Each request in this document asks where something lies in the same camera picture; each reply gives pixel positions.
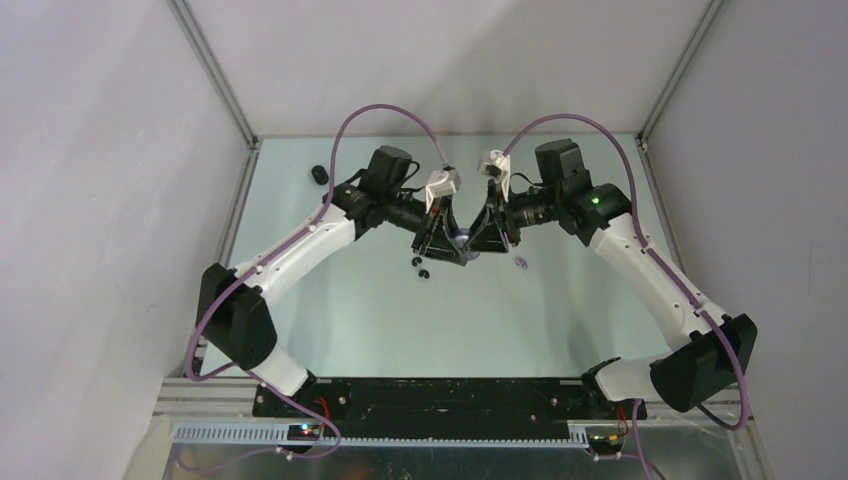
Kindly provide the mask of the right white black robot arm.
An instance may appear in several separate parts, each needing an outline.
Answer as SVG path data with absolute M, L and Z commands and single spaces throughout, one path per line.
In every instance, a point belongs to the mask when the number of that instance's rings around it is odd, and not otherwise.
M 630 283 L 670 349 L 590 369 L 582 377 L 585 411 L 606 418 L 622 401 L 641 398 L 688 412 L 736 383 L 755 345 L 755 323 L 745 314 L 729 315 L 656 249 L 638 230 L 622 190 L 593 183 L 575 142 L 547 142 L 534 154 L 541 180 L 522 193 L 509 190 L 508 154 L 492 150 L 482 157 L 487 199 L 472 224 L 468 249 L 505 252 L 519 244 L 522 229 L 556 222 Z

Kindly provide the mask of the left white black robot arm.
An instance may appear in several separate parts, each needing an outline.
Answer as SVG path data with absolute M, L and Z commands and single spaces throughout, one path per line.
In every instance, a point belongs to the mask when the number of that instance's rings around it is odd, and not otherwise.
M 418 166 L 407 152 L 383 145 L 366 168 L 334 186 L 283 240 L 234 268 L 215 263 L 203 273 L 196 333 L 231 365 L 275 389 L 278 404 L 290 415 L 304 416 L 314 408 L 314 376 L 279 343 L 272 303 L 329 256 L 385 222 L 414 233 L 419 252 L 435 240 L 447 246 L 449 260 L 463 261 L 448 228 L 437 224 L 459 189 L 458 172 L 451 166 L 433 172 L 419 200 L 405 185 Z

